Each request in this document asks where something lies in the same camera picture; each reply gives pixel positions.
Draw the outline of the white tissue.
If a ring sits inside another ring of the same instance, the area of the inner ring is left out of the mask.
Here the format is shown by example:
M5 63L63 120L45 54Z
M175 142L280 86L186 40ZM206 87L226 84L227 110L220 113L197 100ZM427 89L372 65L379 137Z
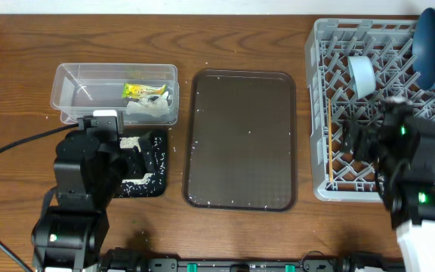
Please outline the white tissue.
M153 117L160 117L170 113L168 102L169 93L165 91L161 95L151 94L146 97L131 99L125 112L127 114L147 114Z

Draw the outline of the green yellow snack wrapper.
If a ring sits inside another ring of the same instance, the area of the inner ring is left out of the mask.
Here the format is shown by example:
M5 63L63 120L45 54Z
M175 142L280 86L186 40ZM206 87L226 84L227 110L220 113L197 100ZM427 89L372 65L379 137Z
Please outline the green yellow snack wrapper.
M122 91L122 98L141 99L150 95L162 95L165 93L165 89L166 85L156 87L125 83Z

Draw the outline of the wooden chopstick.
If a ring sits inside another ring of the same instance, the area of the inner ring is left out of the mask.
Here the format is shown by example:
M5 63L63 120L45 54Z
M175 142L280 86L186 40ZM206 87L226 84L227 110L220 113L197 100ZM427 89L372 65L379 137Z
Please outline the wooden chopstick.
M334 184L334 172L333 172L333 150L332 150L332 101L328 102L328 117L327 117L327 127L328 127L328 159L329 159L329 183L332 186Z

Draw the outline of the small bowl of rice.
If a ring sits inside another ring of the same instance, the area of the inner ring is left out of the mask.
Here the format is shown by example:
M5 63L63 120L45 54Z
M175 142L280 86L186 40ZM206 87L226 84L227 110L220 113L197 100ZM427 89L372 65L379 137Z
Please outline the small bowl of rice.
M362 99L375 92L375 72L371 60L367 56L349 56L347 60L357 98Z

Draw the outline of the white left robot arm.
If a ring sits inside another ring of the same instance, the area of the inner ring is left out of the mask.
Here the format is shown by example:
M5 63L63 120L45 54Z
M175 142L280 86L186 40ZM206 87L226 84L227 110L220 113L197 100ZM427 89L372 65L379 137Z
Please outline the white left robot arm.
M122 181L157 169L164 141L154 131L137 146L122 148L115 131L70 132L56 148L55 206L45 197L41 217L32 230L33 264L39 271L59 268L82 271L99 261L109 230L106 209Z

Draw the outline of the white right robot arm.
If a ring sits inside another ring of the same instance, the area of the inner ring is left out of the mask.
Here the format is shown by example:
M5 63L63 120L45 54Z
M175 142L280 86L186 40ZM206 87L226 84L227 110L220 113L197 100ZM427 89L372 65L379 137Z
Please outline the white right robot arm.
M341 149L373 164L407 271L435 271L435 121L407 100L381 104L380 125L343 123Z

